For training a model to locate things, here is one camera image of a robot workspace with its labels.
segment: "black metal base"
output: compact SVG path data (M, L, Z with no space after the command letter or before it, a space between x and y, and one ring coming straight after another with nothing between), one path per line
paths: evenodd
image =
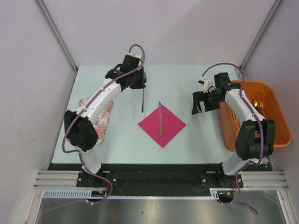
M106 187L80 164L51 164L49 170L79 170L77 187ZM249 166L245 171L271 171L271 166ZM235 180L222 174L220 164L102 164L97 174L112 183L114 196L210 196L210 188L232 188Z

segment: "orange plastic bin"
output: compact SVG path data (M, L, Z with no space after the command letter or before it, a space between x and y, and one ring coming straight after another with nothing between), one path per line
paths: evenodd
M232 82L241 83L239 80L233 80ZM258 112L266 119L275 121L274 149L289 145L292 140L291 133L272 88L262 82L245 81L244 90L247 98ZM219 112L225 145L230 151L234 152L235 141L241 124L234 111L226 103L222 102L220 104Z

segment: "tabletop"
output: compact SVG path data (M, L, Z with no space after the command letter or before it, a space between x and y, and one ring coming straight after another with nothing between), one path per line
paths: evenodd
M147 83L144 96L144 113L141 113L142 90L125 89L114 102L107 133L102 145L96 146L101 163L136 164L203 164L220 163L231 154L224 145L219 112L202 112L191 115L192 93L203 90L199 77L209 65L148 65L144 69ZM80 66L68 110L75 111L79 101L89 98L102 84L113 66ZM211 69L206 77L214 79L219 72L227 72L231 80L237 79L235 70L228 65ZM186 123L164 148L161 148L138 125L151 114L158 102ZM80 163L77 153L64 154L60 130L52 163ZM66 150L72 150L66 142Z

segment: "metal floor plate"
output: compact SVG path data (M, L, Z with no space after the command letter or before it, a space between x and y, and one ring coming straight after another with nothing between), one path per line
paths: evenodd
M50 212L44 211L73 199L44 198L36 224L284 224L276 191L244 192L259 215L245 206L221 206L216 200L105 200L97 205L75 203ZM240 201L239 194L234 201Z

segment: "floral cloth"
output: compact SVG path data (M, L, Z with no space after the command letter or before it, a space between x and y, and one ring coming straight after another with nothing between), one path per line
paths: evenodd
M87 98L81 99L79 102L79 105L82 106L87 101L88 101ZM106 107L102 111L102 113L99 114L97 120L95 121L95 124L93 125L94 129L96 130L96 132L98 134L98 141L97 141L96 145L101 145L104 142L112 106L113 106L113 101L110 101L110 103L108 105L106 105Z

